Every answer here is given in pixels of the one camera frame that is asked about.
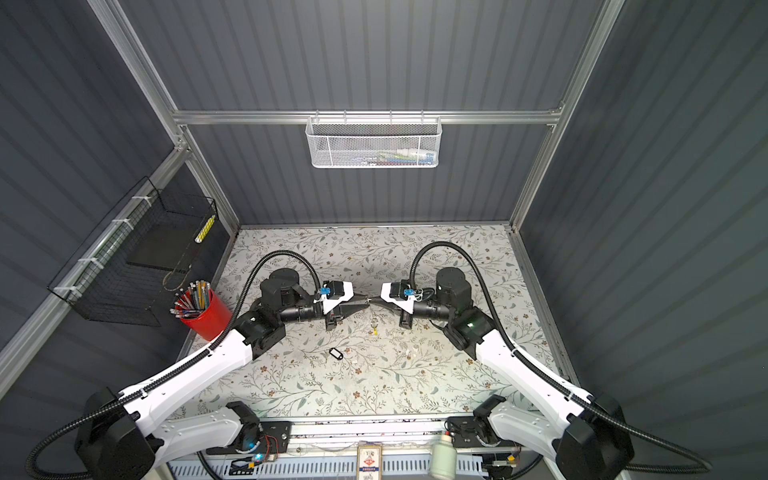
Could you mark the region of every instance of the gray corrugated wall panel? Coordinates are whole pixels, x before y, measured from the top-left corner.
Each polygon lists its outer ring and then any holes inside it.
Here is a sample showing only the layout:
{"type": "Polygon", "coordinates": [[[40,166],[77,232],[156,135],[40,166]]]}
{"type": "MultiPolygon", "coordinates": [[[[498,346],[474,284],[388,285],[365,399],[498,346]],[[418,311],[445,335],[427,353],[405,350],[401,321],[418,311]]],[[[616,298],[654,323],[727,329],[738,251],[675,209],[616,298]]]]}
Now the gray corrugated wall panel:
{"type": "Polygon", "coordinates": [[[194,125],[243,224],[508,220],[547,127],[447,125],[440,165],[312,166],[300,126],[194,125]]]}
{"type": "Polygon", "coordinates": [[[556,108],[598,0],[123,7],[187,110],[556,108]]]}
{"type": "Polygon", "coordinates": [[[768,450],[767,15],[629,2],[522,229],[582,382],[708,478],[768,450]]]}
{"type": "Polygon", "coordinates": [[[172,145],[86,2],[0,5],[4,346],[172,145]]]}

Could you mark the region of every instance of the robotic arm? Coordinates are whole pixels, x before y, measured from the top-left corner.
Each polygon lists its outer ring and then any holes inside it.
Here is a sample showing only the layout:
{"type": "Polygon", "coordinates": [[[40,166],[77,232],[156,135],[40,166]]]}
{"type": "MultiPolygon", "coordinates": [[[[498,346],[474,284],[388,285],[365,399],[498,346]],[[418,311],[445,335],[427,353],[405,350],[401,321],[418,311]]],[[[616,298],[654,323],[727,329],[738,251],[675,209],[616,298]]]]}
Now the robotic arm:
{"type": "MultiPolygon", "coordinates": [[[[411,286],[408,280],[382,285],[382,299],[397,305],[402,328],[410,328],[414,316],[446,321],[439,328],[457,349],[494,369],[541,412],[529,412],[504,397],[492,396],[475,410],[475,422],[481,426],[478,437],[484,443],[504,439],[526,445],[556,461],[568,480],[615,478],[632,459],[628,434],[603,428],[512,354],[493,319],[473,304],[472,287],[461,270],[441,269],[434,289],[414,290],[411,286]]],[[[551,380],[586,402],[594,400],[588,391],[562,379],[517,343],[511,343],[551,380]]],[[[607,405],[611,401],[604,397],[600,402],[607,405]]],[[[620,415],[621,409],[612,409],[612,413],[620,415]]]]}
{"type": "MultiPolygon", "coordinates": [[[[261,297],[234,321],[216,348],[209,343],[117,395],[103,389],[88,400],[86,414],[119,398],[137,397],[79,428],[75,450],[93,478],[141,478],[169,460],[211,447],[231,447],[251,455],[255,463],[267,460],[270,440],[259,418],[242,402],[230,402],[212,414],[167,417],[205,387],[282,340],[286,322],[324,319],[330,330],[339,320],[366,308],[368,301],[354,294],[350,282],[339,281],[325,282],[311,296],[299,285],[299,274],[288,268],[272,272],[260,287],[261,297]],[[206,349],[207,356],[191,362],[206,349]],[[166,377],[156,388],[147,388],[166,377]]],[[[276,439],[272,447],[272,452],[278,449],[276,439]]]]}
{"type": "Polygon", "coordinates": [[[526,445],[554,460],[567,480],[611,480],[623,469],[664,474],[706,473],[712,469],[697,453],[627,425],[616,400],[606,395],[595,398],[509,339],[477,265],[461,247],[442,241],[423,247],[411,265],[410,278],[383,284],[381,297],[383,305],[391,303],[400,310],[402,328],[412,328],[414,316],[433,323],[446,321],[445,326],[435,326],[453,346],[493,368],[541,412],[527,412],[493,395],[473,412],[476,428],[472,432],[482,443],[495,444],[505,439],[526,445]],[[472,287],[457,268],[441,269],[434,289],[415,288],[419,260],[434,247],[451,248],[467,260],[492,316],[473,305],[472,287]],[[630,435],[693,460],[696,465],[631,464],[634,450],[630,435]]]}
{"type": "MultiPolygon", "coordinates": [[[[711,464],[696,453],[626,425],[615,400],[608,396],[593,397],[510,340],[498,321],[477,266],[453,243],[436,242],[424,247],[414,260],[410,279],[385,283],[381,297],[383,305],[399,310],[402,328],[412,328],[414,316],[445,321],[445,326],[439,328],[457,349],[493,368],[517,386],[541,412],[528,412],[504,397],[492,396],[474,411],[477,426],[474,433],[482,443],[491,445],[506,439],[526,445],[555,460],[567,480],[610,480],[622,469],[651,473],[704,473],[711,469],[711,464]],[[467,259],[478,277],[492,316],[473,304],[472,288],[457,268],[440,270],[434,289],[415,289],[413,277],[419,259],[437,246],[451,247],[467,259]],[[630,464],[634,456],[630,434],[694,460],[698,465],[630,464]]],[[[230,402],[213,414],[178,420],[167,417],[212,382],[259,358],[277,344],[286,335],[286,322],[324,319],[326,329],[333,329],[339,320],[366,308],[369,301],[356,296],[350,282],[331,281],[321,285],[309,262],[287,250],[268,253],[258,262],[240,298],[233,320],[203,349],[117,395],[109,389],[95,393],[87,401],[83,417],[35,446],[27,458],[27,473],[40,480],[90,477],[138,480],[171,459],[211,447],[228,447],[251,455],[253,463],[267,460],[270,439],[275,447],[272,452],[280,451],[279,442],[266,433],[275,427],[265,427],[242,402],[230,402]],[[297,258],[310,269],[315,294],[309,295],[299,285],[299,274],[295,270],[276,270],[260,284],[262,296],[247,312],[238,315],[242,299],[259,268],[278,255],[297,258]],[[42,450],[75,429],[78,430],[75,450],[88,471],[56,474],[41,470],[37,458],[42,450]]]]}

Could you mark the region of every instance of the white zip tie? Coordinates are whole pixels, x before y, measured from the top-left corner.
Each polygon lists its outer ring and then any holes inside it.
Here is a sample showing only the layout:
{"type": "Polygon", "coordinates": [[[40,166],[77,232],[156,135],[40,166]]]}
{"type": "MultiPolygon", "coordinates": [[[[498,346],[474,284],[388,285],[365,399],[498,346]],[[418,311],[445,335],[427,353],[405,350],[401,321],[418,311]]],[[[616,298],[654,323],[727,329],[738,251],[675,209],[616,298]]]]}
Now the white zip tie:
{"type": "Polygon", "coordinates": [[[129,219],[127,219],[127,218],[120,218],[120,219],[112,220],[112,222],[122,222],[122,223],[125,223],[126,225],[128,225],[128,227],[131,228],[131,230],[134,229],[134,226],[131,225],[131,221],[129,219]]]}
{"type": "Polygon", "coordinates": [[[96,258],[96,257],[81,258],[80,260],[78,260],[78,262],[93,262],[93,263],[96,264],[96,266],[98,267],[99,270],[103,270],[104,269],[104,265],[102,265],[101,262],[98,261],[98,258],[96,258]]]}
{"type": "Polygon", "coordinates": [[[147,205],[149,205],[150,207],[152,206],[152,202],[149,201],[149,199],[150,199],[149,197],[141,197],[141,196],[139,196],[139,197],[131,197],[131,198],[140,198],[142,200],[146,200],[147,201],[147,205]]]}

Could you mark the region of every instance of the floral tablecloth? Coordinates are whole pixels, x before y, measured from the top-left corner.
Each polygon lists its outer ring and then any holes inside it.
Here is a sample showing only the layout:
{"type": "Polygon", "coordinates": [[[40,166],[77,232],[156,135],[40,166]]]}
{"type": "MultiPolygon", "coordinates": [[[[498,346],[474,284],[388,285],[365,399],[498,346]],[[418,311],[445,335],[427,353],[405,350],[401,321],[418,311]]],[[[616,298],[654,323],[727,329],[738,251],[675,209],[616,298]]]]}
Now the floral tablecloth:
{"type": "MultiPolygon", "coordinates": [[[[304,255],[322,280],[348,280],[356,293],[378,296],[381,284],[408,277],[415,254],[427,243],[447,240],[469,252],[478,264],[508,334],[545,365],[554,362],[538,324],[507,232],[498,226],[357,227],[243,230],[218,285],[234,306],[253,265],[278,249],[304,255]]],[[[290,266],[313,292],[306,269],[277,257],[259,272],[245,305],[270,272],[290,266]]],[[[487,312],[482,291],[466,262],[453,250],[435,248],[419,263],[416,282],[434,286],[444,266],[462,269],[475,302],[487,312]]],[[[243,400],[259,416],[380,415],[471,411],[492,393],[530,404],[489,368],[457,351],[434,326],[416,319],[413,330],[397,326],[398,316],[371,306],[332,332],[321,321],[294,323],[286,338],[266,355],[216,381],[182,406],[177,416],[197,415],[243,400]],[[344,352],[334,359],[331,347],[344,352]]],[[[193,349],[204,344],[197,338],[193,349]]]]}

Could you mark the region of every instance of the black corrugated cable conduit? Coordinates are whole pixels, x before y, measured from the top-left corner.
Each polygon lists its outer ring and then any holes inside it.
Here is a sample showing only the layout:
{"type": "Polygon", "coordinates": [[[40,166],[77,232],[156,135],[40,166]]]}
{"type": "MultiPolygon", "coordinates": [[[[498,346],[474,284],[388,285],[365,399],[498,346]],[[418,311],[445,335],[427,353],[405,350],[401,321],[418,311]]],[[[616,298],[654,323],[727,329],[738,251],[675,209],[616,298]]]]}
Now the black corrugated cable conduit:
{"type": "Polygon", "coordinates": [[[493,321],[496,324],[496,329],[498,329],[498,332],[502,336],[502,339],[504,340],[504,343],[506,344],[506,346],[510,349],[510,351],[512,351],[512,354],[515,356],[515,358],[517,358],[523,363],[523,365],[527,366],[539,378],[544,380],[546,383],[548,383],[552,388],[556,389],[558,392],[562,393],[569,400],[576,403],[581,408],[589,411],[590,413],[593,413],[595,416],[597,416],[604,422],[632,436],[638,437],[639,439],[643,439],[646,442],[649,442],[656,446],[661,447],[662,449],[669,450],[672,453],[676,453],[684,458],[688,458],[689,460],[696,462],[696,465],[646,465],[646,464],[630,463],[630,464],[627,464],[627,466],[625,467],[627,470],[631,470],[633,472],[661,473],[661,474],[697,474],[697,473],[707,473],[710,470],[712,470],[712,464],[706,458],[702,457],[701,455],[698,455],[696,452],[686,449],[685,447],[682,447],[680,445],[676,445],[672,442],[668,442],[667,440],[664,440],[650,433],[644,432],[640,429],[637,429],[631,425],[628,425],[622,422],[619,419],[616,419],[608,415],[607,413],[594,407],[591,403],[587,402],[581,397],[576,396],[573,392],[571,392],[571,390],[561,385],[557,380],[551,378],[546,373],[542,372],[539,368],[536,367],[536,365],[531,363],[530,360],[525,358],[522,352],[517,348],[515,348],[515,344],[512,343],[512,341],[507,336],[507,333],[504,330],[504,326],[502,325],[501,320],[498,319],[496,308],[494,308],[493,302],[491,300],[491,294],[488,291],[488,287],[485,285],[485,281],[483,280],[482,275],[480,274],[480,270],[475,264],[475,261],[460,246],[456,245],[455,243],[443,242],[443,241],[432,242],[429,245],[424,246],[416,254],[416,257],[413,259],[413,263],[411,264],[411,272],[409,277],[411,288],[413,289],[416,288],[415,275],[416,275],[416,267],[419,265],[419,261],[422,259],[425,253],[427,253],[428,251],[430,251],[435,247],[447,247],[447,248],[453,249],[457,251],[459,254],[461,254],[461,256],[465,258],[465,260],[467,260],[467,263],[469,263],[469,266],[472,268],[472,271],[475,273],[475,276],[477,277],[478,282],[480,283],[480,288],[482,290],[483,296],[485,297],[485,302],[488,304],[488,310],[491,312],[491,317],[493,318],[493,321]]]}
{"type": "MultiPolygon", "coordinates": [[[[198,363],[199,361],[201,361],[202,359],[210,355],[210,352],[215,350],[224,341],[224,338],[227,337],[229,332],[232,331],[235,320],[240,315],[240,310],[243,308],[243,302],[245,302],[245,297],[248,294],[248,290],[250,290],[250,286],[253,283],[253,279],[256,278],[256,274],[259,273],[259,270],[261,270],[261,267],[264,266],[264,264],[267,261],[273,259],[274,257],[281,257],[281,256],[292,257],[297,259],[301,263],[303,263],[304,266],[306,266],[306,268],[310,271],[310,275],[312,276],[312,281],[315,283],[315,293],[317,294],[319,292],[320,279],[317,276],[317,272],[312,267],[312,264],[306,258],[290,250],[275,250],[273,252],[269,252],[267,255],[264,255],[263,257],[261,257],[261,260],[259,260],[259,262],[253,268],[253,270],[250,271],[250,275],[248,275],[248,279],[246,280],[245,285],[243,286],[243,291],[240,293],[240,298],[238,299],[237,304],[235,305],[235,309],[232,313],[232,317],[230,318],[230,321],[227,324],[227,326],[224,327],[223,332],[218,337],[216,337],[216,339],[213,342],[211,342],[211,344],[207,348],[202,349],[200,352],[197,353],[197,355],[189,359],[187,362],[182,363],[176,369],[171,370],[169,373],[163,375],[159,379],[155,380],[154,382],[144,387],[143,391],[150,392],[151,390],[156,389],[158,386],[174,378],[178,374],[189,369],[195,363],[198,363]]],[[[112,412],[115,409],[119,409],[126,403],[132,402],[135,399],[138,399],[140,397],[141,397],[141,391],[131,393],[130,395],[122,396],[118,400],[116,400],[115,402],[109,405],[103,406],[100,409],[94,410],[93,412],[87,415],[83,415],[77,420],[69,422],[67,425],[64,425],[63,427],[59,428],[52,434],[42,439],[37,445],[35,445],[35,447],[32,449],[31,452],[29,452],[29,455],[27,456],[27,460],[24,465],[27,475],[29,475],[32,478],[35,478],[36,480],[82,480],[85,478],[90,478],[91,474],[88,472],[55,473],[55,472],[47,472],[45,470],[42,470],[38,467],[38,457],[40,456],[42,451],[45,450],[45,448],[48,447],[51,443],[61,438],[62,436],[66,435],[67,433],[79,428],[80,425],[82,425],[83,423],[86,423],[89,420],[101,417],[104,414],[112,412]]]]}

